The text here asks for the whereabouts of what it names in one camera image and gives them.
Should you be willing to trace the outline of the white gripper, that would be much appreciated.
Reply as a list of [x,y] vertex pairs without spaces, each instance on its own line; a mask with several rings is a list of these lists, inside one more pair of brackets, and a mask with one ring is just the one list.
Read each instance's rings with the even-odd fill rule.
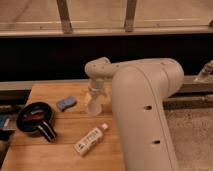
[[[89,91],[92,93],[103,93],[104,92],[104,80],[100,78],[93,78],[89,81]],[[90,93],[86,93],[84,98],[84,105],[88,106],[92,96]]]

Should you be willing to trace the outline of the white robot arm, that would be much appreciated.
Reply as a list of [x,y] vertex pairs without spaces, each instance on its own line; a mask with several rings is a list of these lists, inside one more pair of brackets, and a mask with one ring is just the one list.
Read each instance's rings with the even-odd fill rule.
[[126,171],[180,171],[163,109],[163,100],[183,84],[184,71],[171,58],[112,63],[102,57],[88,62],[90,79],[86,112],[102,112],[99,96],[111,79],[111,106]]

